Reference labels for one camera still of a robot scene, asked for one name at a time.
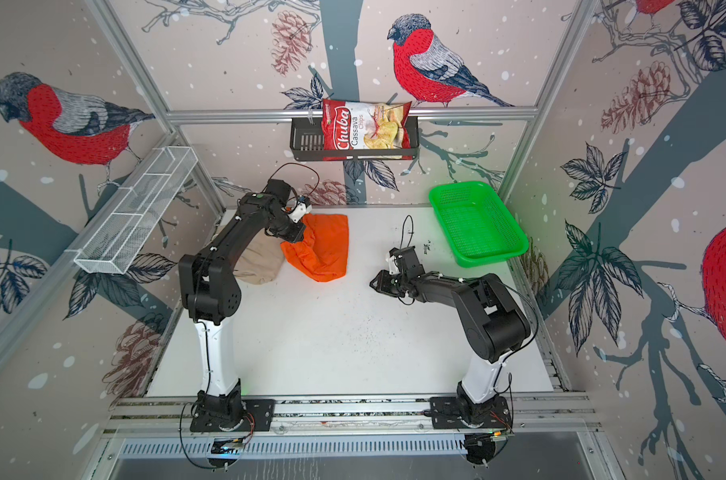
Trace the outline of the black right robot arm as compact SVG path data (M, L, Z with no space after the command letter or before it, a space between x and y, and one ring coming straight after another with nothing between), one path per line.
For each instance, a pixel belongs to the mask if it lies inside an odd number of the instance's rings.
M511 291L498 275L475 278L446 276L407 266L403 258L377 273L369 287L404 304L436 303L456 311L468 345L473 351L467 372L457 385L456 416L468 425L483 417L500 418L507 408L502 399L502 370L507 360L534 338Z

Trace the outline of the orange shorts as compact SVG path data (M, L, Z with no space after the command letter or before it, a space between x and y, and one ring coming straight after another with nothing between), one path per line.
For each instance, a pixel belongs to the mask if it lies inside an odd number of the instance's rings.
M303 240L283 242L286 261L316 282L326 283L343 278L349 255L349 223L345 215L307 214Z

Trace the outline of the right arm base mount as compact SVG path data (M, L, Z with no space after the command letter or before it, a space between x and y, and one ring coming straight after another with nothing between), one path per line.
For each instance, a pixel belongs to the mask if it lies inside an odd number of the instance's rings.
M475 403L461 383L457 384L454 396L431 397L429 407L423 414L431 419L432 427L436 430L509 430L513 424L513 409L504 395L493 393L489 399Z

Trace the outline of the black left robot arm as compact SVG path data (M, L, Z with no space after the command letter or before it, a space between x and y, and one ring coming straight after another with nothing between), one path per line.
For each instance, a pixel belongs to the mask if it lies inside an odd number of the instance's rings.
M196 329L203 367L194 418L208 416L235 424L244 418L240 376L223 340L226 320L242 301L235 267L259 233L289 243L302 241L302 218L311 210L308 197L298 195L283 180L270 179L262 191L239 200L232 219L208 246L180 259L182 306Z

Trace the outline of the beige shorts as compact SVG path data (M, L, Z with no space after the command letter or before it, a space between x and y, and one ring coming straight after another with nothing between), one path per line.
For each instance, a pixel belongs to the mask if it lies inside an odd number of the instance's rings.
M273 282L285 262L282 243L260 231L236 262L235 278L252 285Z

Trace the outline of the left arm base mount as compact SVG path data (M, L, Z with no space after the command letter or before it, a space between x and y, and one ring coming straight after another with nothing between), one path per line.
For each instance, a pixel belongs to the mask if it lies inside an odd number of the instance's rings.
M226 395L198 392L192 404L190 431L194 433L267 432L276 401L271 398L244 399L241 381Z

